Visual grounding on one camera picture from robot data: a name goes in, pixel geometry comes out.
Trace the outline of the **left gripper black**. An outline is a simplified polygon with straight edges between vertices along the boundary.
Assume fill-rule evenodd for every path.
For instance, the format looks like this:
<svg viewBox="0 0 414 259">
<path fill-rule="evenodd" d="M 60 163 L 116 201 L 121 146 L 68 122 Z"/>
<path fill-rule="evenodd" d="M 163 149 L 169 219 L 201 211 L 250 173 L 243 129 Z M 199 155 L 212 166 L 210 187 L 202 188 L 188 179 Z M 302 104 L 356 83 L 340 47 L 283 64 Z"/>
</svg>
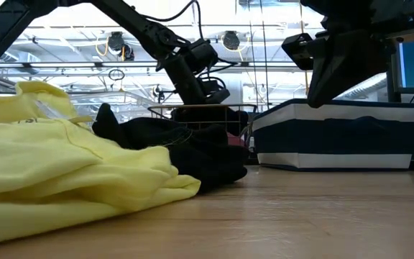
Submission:
<svg viewBox="0 0 414 259">
<path fill-rule="evenodd" d="M 162 67 L 184 104 L 206 103 L 206 96 L 201 90 L 201 85 L 183 57 L 179 55 L 170 56 L 163 60 Z"/>
</svg>

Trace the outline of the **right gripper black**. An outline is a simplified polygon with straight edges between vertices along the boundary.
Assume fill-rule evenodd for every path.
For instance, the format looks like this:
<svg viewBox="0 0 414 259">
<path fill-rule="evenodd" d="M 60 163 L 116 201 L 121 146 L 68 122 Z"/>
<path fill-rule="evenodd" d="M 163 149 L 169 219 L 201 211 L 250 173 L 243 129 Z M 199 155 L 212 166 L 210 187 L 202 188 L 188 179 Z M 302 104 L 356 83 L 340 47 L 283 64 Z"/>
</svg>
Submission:
<svg viewBox="0 0 414 259">
<path fill-rule="evenodd" d="M 309 106 L 323 106 L 358 83 L 387 71 L 386 45 L 369 34 L 388 33 L 385 21 L 374 20 L 383 3 L 383 0 L 302 0 L 303 6 L 323 15 L 323 30 L 315 36 L 330 35 L 307 44 L 307 51 L 313 57 Z"/>
</svg>

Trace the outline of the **small black cloth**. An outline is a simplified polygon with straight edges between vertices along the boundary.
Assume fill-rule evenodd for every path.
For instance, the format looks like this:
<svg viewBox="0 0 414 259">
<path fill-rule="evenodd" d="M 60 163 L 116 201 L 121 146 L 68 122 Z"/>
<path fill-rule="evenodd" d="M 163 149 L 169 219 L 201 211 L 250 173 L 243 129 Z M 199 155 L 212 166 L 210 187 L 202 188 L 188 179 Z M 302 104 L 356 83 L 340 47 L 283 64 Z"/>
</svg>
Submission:
<svg viewBox="0 0 414 259">
<path fill-rule="evenodd" d="M 234 111 L 229 106 L 177 108 L 170 114 L 172 120 L 188 128 L 199 130 L 211 125 L 219 125 L 235 136 L 239 136 L 249 123 L 247 112 Z"/>
</svg>

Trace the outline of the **maroon cloth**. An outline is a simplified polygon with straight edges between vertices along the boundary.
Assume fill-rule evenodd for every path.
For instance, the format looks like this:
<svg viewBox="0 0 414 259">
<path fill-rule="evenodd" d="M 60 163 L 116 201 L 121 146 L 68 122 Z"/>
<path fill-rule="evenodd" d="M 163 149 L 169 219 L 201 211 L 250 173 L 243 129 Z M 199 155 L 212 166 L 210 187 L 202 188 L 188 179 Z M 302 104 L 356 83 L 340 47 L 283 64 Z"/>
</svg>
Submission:
<svg viewBox="0 0 414 259">
<path fill-rule="evenodd" d="M 228 137 L 228 144 L 229 145 L 242 146 L 242 147 L 246 146 L 245 141 L 239 136 L 233 135 L 233 134 L 228 132 L 227 137 Z"/>
</svg>

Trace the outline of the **large black cloth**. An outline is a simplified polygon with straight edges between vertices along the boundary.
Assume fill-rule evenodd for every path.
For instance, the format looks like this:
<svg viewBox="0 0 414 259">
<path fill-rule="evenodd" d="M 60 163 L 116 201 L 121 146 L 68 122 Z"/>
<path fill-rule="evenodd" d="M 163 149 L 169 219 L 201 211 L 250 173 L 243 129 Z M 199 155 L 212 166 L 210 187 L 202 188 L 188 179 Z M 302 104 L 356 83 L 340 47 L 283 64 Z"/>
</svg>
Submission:
<svg viewBox="0 0 414 259">
<path fill-rule="evenodd" d="M 102 104 L 92 125 L 99 137 L 130 150 L 165 147 L 180 175 L 201 182 L 201 193 L 234 183 L 247 175 L 249 151 L 230 145 L 226 130 L 217 124 L 190 129 L 169 119 L 138 117 L 120 123 L 109 104 Z"/>
</svg>

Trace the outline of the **yellow cloth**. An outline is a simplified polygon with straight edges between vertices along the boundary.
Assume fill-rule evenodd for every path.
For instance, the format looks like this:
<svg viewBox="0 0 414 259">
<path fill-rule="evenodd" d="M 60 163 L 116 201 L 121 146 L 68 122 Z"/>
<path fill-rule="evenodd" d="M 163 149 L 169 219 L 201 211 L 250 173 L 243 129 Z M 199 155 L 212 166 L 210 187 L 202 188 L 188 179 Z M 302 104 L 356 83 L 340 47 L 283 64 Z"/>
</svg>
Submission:
<svg viewBox="0 0 414 259">
<path fill-rule="evenodd" d="M 163 146 L 127 150 L 98 137 L 69 96 L 39 81 L 0 96 L 0 242 L 195 196 Z"/>
</svg>

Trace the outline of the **navy fabric storage bin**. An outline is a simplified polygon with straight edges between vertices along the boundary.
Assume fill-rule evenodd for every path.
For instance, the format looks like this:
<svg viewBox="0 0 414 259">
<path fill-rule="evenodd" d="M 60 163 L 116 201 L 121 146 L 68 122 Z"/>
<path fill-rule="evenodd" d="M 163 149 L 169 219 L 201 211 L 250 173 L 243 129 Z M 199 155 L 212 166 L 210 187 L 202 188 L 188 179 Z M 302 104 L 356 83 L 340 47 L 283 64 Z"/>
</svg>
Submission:
<svg viewBox="0 0 414 259">
<path fill-rule="evenodd" d="M 401 171 L 414 153 L 414 104 L 291 99 L 252 123 L 259 164 L 291 171 Z"/>
</svg>

